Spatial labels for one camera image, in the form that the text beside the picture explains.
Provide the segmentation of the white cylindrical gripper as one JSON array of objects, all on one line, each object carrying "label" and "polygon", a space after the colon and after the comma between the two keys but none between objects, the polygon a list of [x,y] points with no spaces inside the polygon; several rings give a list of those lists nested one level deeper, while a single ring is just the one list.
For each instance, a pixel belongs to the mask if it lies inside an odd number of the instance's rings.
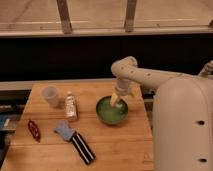
[{"label": "white cylindrical gripper", "polygon": [[[131,91],[131,82],[129,80],[118,78],[116,80],[115,90],[119,96],[129,95],[132,98],[135,97],[134,93]],[[113,93],[111,96],[110,99],[111,106],[115,106],[119,100],[119,96],[116,93]]]}]

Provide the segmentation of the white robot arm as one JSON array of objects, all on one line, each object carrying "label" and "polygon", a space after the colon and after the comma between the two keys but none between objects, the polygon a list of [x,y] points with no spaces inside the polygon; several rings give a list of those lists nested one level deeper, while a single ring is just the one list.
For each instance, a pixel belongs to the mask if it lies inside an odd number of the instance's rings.
[{"label": "white robot arm", "polygon": [[199,74],[140,68],[128,56],[114,62],[112,101],[131,93],[136,82],[153,98],[154,171],[213,171],[213,60]]}]

